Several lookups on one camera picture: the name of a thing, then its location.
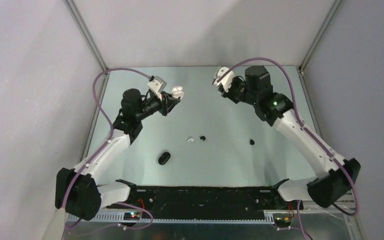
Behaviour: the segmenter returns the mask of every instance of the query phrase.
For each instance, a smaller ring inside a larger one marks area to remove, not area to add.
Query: white object
[[[184,93],[182,90],[183,90],[183,87],[182,87],[182,86],[174,86],[174,87],[171,89],[171,95],[172,95],[174,98],[182,99],[183,96],[185,95],[185,93]]]
[[[53,215],[42,240],[60,240],[63,237],[66,224],[66,209],[60,208]]]
[[[129,147],[130,137],[129,135],[124,134],[121,130],[114,129],[112,139],[108,142],[108,145],[106,145],[106,147],[98,154],[98,156],[96,156],[95,160],[91,162],[90,166],[81,172],[82,175],[90,174],[91,177],[95,180],[96,184],[100,182],[102,174],[107,170],[114,159],[116,159],[116,157],[123,150]],[[79,169],[89,159],[89,157],[74,166],[74,170],[78,172]]]
[[[273,127],[281,132],[292,144],[298,149],[298,151],[304,156],[307,162],[310,164],[315,175],[319,178],[324,178],[329,175],[330,170],[336,171],[338,166],[330,160],[326,152],[312,139],[307,132],[305,132],[301,126],[297,123],[295,118],[295,112],[293,109],[283,113],[282,118],[278,118]],[[305,123],[304,127],[311,131],[318,140],[326,146],[328,150],[334,155],[334,157],[344,164],[344,157],[335,152],[319,135],[311,130]]]
[[[156,97],[160,101],[162,101],[163,97],[161,95],[161,92],[164,90],[166,85],[167,85],[166,81],[161,79],[161,77],[159,76],[155,76],[154,79],[148,83],[148,88],[156,95]]]
[[[307,191],[307,184],[313,181],[315,177],[299,180],[288,180],[279,186],[277,191],[286,202],[294,200],[312,201]]]
[[[232,86],[232,80],[235,77],[235,73],[233,71],[229,72],[226,76],[223,77],[223,79],[219,82],[217,82],[227,71],[229,70],[228,67],[221,67],[219,70],[217,70],[214,73],[214,76],[212,77],[214,81],[212,84],[216,87],[220,86],[220,84],[223,86],[223,90],[227,93],[229,92],[229,88]]]
[[[344,164],[344,157],[335,152],[320,136],[314,133],[305,123],[301,127],[295,117],[293,109],[283,113],[282,118],[278,118],[273,127],[281,132],[292,144],[298,149],[298,151],[305,157],[310,164],[315,175],[322,179],[329,175],[330,170],[336,171],[338,166],[330,160],[326,152],[317,144],[317,142],[310,137],[310,135],[304,131],[304,128],[308,129],[313,135],[333,154],[333,156],[341,163]],[[312,198],[308,194],[307,184],[313,181],[315,178],[306,178],[300,180],[288,180],[279,186],[278,192],[283,200],[290,202],[293,200],[309,200]]]
[[[98,191],[101,197],[101,208],[105,208],[116,202],[124,202],[129,197],[130,187],[121,182],[113,182],[99,186]]]

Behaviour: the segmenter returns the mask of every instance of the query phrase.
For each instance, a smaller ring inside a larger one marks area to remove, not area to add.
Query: metal frame
[[[100,65],[101,69],[103,71],[107,70],[107,64],[105,63],[91,33],[89,32],[88,27],[85,24],[85,21],[83,20],[82,15],[79,12],[79,9],[77,8],[76,4],[73,0],[64,0],[65,5],[67,6],[68,11],[70,12],[75,24],[78,27],[78,30],[80,31],[81,35],[84,37],[84,40],[86,41],[86,44],[89,46],[90,51],[92,52],[94,58]]]
[[[314,40],[311,43],[310,48],[308,49],[307,53],[305,54],[305,57],[300,64],[299,67],[297,67],[298,75],[301,81],[302,89],[304,91],[304,95],[309,107],[310,115],[314,123],[315,131],[318,135],[320,135],[323,138],[323,134],[319,125],[319,121],[317,118],[316,111],[314,109],[314,105],[311,101],[310,95],[309,95],[309,90],[307,88],[305,79],[304,79],[304,69],[306,68],[309,60],[311,59],[314,51],[318,47],[319,43],[321,42],[321,39],[323,38],[324,34],[326,33],[327,28],[329,27],[332,19],[334,16],[337,14],[340,6],[342,5],[344,0],[335,0],[334,3],[332,4],[326,18],[324,19],[320,29],[318,30]],[[64,0],[65,5],[67,6],[67,9],[69,10],[70,14],[73,17],[73,20],[75,21],[80,33],[84,37],[85,42],[87,43],[88,47],[90,48],[94,58],[98,62],[99,66],[103,71],[107,70],[108,67],[95,43],[93,40],[93,37],[91,33],[89,32],[85,21],[83,20],[83,17],[81,16],[76,4],[74,3],[74,0]],[[104,79],[102,81],[102,84],[99,86],[98,90],[98,100],[99,103],[102,102],[105,94],[105,90],[108,84],[109,80],[109,74],[106,74],[104,76]],[[86,134],[85,139],[83,140],[83,148],[82,148],[82,153],[81,153],[81,158],[79,161],[81,161],[83,158],[85,158],[89,152],[91,140],[93,137],[93,132],[95,130],[96,122],[98,120],[98,115],[99,115],[99,109],[97,106],[95,106],[95,110],[93,111],[93,114],[90,118],[89,121],[89,131]],[[336,208],[329,207],[329,208],[321,208],[317,204],[315,204],[312,201],[305,201],[304,203],[304,210],[300,211],[303,214],[338,214],[340,213]],[[352,209],[354,207],[354,198],[351,193],[344,195],[341,197],[336,204],[342,208],[346,209]],[[285,210],[268,210],[265,211],[268,215],[272,214],[279,214],[279,213],[287,213]],[[349,217],[346,215],[343,215],[345,222],[347,223],[347,228],[348,232],[350,235],[350,238],[352,240],[366,240],[367,236],[363,230],[362,224],[360,217]]]
[[[301,69],[302,71],[306,68],[307,64],[309,63],[310,58],[312,57],[314,51],[316,50],[317,46],[319,45],[320,40],[325,35],[326,29],[331,24],[332,19],[337,14],[338,9],[340,8],[343,1],[344,0],[335,0],[335,2],[333,2],[332,6],[330,7],[329,12],[327,13],[326,17],[324,18],[324,21],[321,24],[320,29],[318,30],[317,34],[315,35],[315,38],[310,45],[310,48],[308,49],[307,53],[304,56],[304,59],[302,60],[301,65],[299,66],[299,69]]]

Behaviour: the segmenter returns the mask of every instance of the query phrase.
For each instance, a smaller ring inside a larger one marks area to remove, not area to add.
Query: black object
[[[262,220],[264,210],[288,210],[289,204],[280,197],[277,186],[135,186],[126,203],[135,205],[138,199],[143,199],[155,219],[177,220]],[[291,204],[297,209],[297,201]]]
[[[141,213],[140,212],[126,212],[124,213],[123,220],[139,220],[141,219]]]
[[[233,78],[229,92],[218,87],[221,96],[235,104],[243,102],[252,105],[255,114],[273,126],[283,113],[292,109],[292,102],[283,94],[273,92],[270,74],[264,66],[250,66],[245,70],[245,81],[240,76]]]
[[[279,228],[287,228],[291,225],[291,222],[285,221],[284,219],[274,219],[274,224]]]
[[[76,175],[73,169],[62,168],[56,175],[55,207],[61,208],[67,187]],[[101,207],[101,194],[90,174],[80,175],[71,189],[65,211],[84,220],[95,217]]]
[[[158,163],[160,165],[164,165],[167,163],[167,161],[170,159],[172,155],[168,152],[168,151],[165,151],[161,154],[161,156],[158,158]]]
[[[344,160],[343,167],[355,183],[360,172],[360,163],[352,158]],[[309,182],[307,187],[311,199],[322,208],[329,207],[351,189],[350,183],[340,169],[330,170],[329,176],[322,179],[316,178]]]
[[[121,109],[112,126],[121,130],[130,137],[132,144],[141,132],[142,120],[156,112],[163,116],[173,110],[180,103],[180,99],[171,94],[161,92],[162,100],[150,92],[150,97],[142,100],[141,92],[137,89],[128,89],[123,93]],[[74,169],[62,168],[56,176],[55,207],[61,208],[67,188],[76,175]],[[68,195],[65,211],[78,218],[91,220],[101,206],[101,195],[95,180],[90,174],[80,174]]]

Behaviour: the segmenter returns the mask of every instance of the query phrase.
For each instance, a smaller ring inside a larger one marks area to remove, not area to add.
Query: red wire
[[[292,206],[291,203],[289,203],[289,208],[290,210],[292,210],[292,218],[295,217],[294,207]]]
[[[142,200],[142,198],[139,198],[137,200],[138,202],[142,203],[142,208],[145,209],[145,203],[144,203],[144,200]]]

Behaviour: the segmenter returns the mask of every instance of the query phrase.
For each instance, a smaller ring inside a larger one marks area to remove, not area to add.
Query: cable
[[[345,175],[346,179],[348,180],[349,185],[351,186],[352,192],[354,193],[355,212],[352,212],[352,213],[351,212],[347,212],[347,211],[343,210],[342,208],[340,208],[339,206],[337,206],[335,203],[333,203],[332,205],[336,209],[341,211],[341,213],[343,213],[345,215],[348,215],[348,216],[355,216],[355,215],[357,215],[359,213],[359,209],[360,209],[360,203],[359,203],[360,201],[359,201],[359,196],[358,196],[358,193],[357,193],[356,185],[354,184],[353,179],[351,178],[350,174],[348,174],[347,170],[342,166],[342,164],[335,158],[335,156],[329,151],[329,149],[304,125],[303,121],[301,120],[300,116],[298,115],[297,101],[295,99],[295,92],[294,92],[294,87],[292,86],[291,78],[289,77],[288,73],[286,72],[286,70],[284,69],[284,67],[282,65],[280,65],[275,60],[272,60],[272,59],[266,58],[266,57],[253,57],[253,58],[249,58],[249,59],[243,60],[243,61],[235,64],[231,68],[229,68],[229,70],[227,70],[217,80],[217,83],[219,83],[233,69],[235,69],[235,68],[237,68],[239,66],[242,66],[242,65],[244,65],[246,63],[249,63],[249,62],[252,62],[252,61],[258,61],[258,60],[259,61],[266,61],[266,62],[272,63],[272,64],[276,65],[282,71],[282,73],[286,77],[287,83],[288,83],[289,88],[290,88],[290,95],[292,97],[292,104],[293,104],[293,110],[294,110],[296,121],[299,123],[299,125],[302,127],[302,129],[321,147],[321,149],[323,149],[323,151],[327,154],[327,156],[329,156],[329,158],[338,166],[338,168],[343,172],[343,174]]]
[[[300,205],[301,205],[301,200],[298,200],[298,204],[297,204],[298,207],[296,208],[296,214],[298,215],[299,229],[301,229],[302,235],[304,236],[304,239],[306,240],[307,239],[306,231],[304,231],[303,222],[301,221],[301,216],[300,216]]]
[[[146,224],[145,226],[140,226],[140,227],[124,226],[126,229],[132,229],[132,230],[145,229],[145,228],[149,227],[154,222],[154,216],[145,208],[131,205],[131,204],[121,202],[121,201],[116,202],[115,204],[123,205],[123,206],[129,207],[129,208],[132,208],[132,209],[141,210],[142,212],[145,212],[146,214],[148,214],[148,216],[151,218],[151,221],[148,224]]]
[[[75,226],[77,226],[80,222],[82,221],[82,219],[81,218],[79,218],[73,225],[71,225],[71,226],[68,226],[68,225],[66,225],[65,226],[65,229],[72,229],[72,228],[74,228]]]
[[[95,103],[97,105],[97,107],[99,108],[99,111],[102,113],[102,115],[105,117],[106,121],[108,122],[109,124],[109,136],[108,136],[108,140],[111,140],[113,138],[113,134],[114,134],[114,127],[113,127],[113,124],[111,122],[111,119],[108,117],[108,115],[105,113],[104,109],[102,108],[100,102],[99,102],[99,99],[98,99],[98,95],[97,95],[97,90],[96,90],[96,85],[97,85],[97,82],[99,80],[100,77],[102,77],[103,75],[109,73],[109,72],[112,72],[112,71],[130,71],[130,72],[134,72],[134,73],[137,73],[137,74],[140,74],[142,76],[144,76],[145,78],[147,79],[150,79],[151,76],[141,72],[141,71],[138,71],[136,69],[132,69],[132,68],[127,68],[127,67],[115,67],[115,68],[111,68],[111,69],[107,69],[101,73],[99,73],[95,80],[93,81],[93,85],[92,85],[92,93],[93,93],[93,98],[95,99]],[[83,166],[81,166],[81,168],[78,170],[78,172],[74,175],[73,179],[71,180],[70,184],[68,185],[67,187],[67,190],[65,191],[65,195],[64,195],[64,199],[62,200],[62,205],[61,205],[61,208],[65,209],[66,208],[66,205],[67,205],[67,200],[69,199],[69,194],[70,194],[70,191],[71,189],[73,188],[73,185],[74,183],[76,182],[77,178],[79,178],[80,174],[82,173],[83,170],[85,170],[86,168],[86,164],[90,164],[93,162],[93,160],[98,156],[98,154],[108,145],[108,141],[105,141],[99,148],[98,150],[95,151],[95,153],[89,158],[89,160],[87,160],[85,162],[85,164],[83,164]]]
[[[274,228],[276,228],[277,231],[280,231],[280,230],[291,230],[291,229],[301,230],[301,228],[294,227],[294,226],[291,226],[291,227],[278,227],[277,225],[272,225],[272,226]],[[305,233],[305,235],[307,235],[310,238],[310,240],[314,240],[308,232],[304,231],[304,233]]]
[[[151,221],[148,222],[148,224],[146,224],[144,226],[141,226],[141,227],[126,226],[126,225],[123,225],[121,223],[111,223],[111,224],[102,226],[102,227],[100,227],[98,229],[95,229],[95,230],[87,232],[87,233],[81,233],[81,234],[73,233],[73,235],[75,235],[77,237],[84,237],[84,236],[87,236],[87,235],[95,234],[95,233],[97,233],[97,232],[99,232],[99,231],[101,231],[103,229],[110,228],[110,227],[123,227],[124,230],[126,230],[126,229],[141,230],[141,229],[149,227],[154,222],[154,216],[148,210],[146,210],[145,208],[138,207],[138,206],[135,206],[135,205],[131,205],[131,204],[128,204],[128,203],[125,203],[125,202],[116,202],[114,204],[123,205],[123,206],[129,207],[129,208],[132,208],[132,209],[137,209],[137,210],[140,210],[142,212],[145,212],[146,214],[149,215],[149,217],[151,218]]]

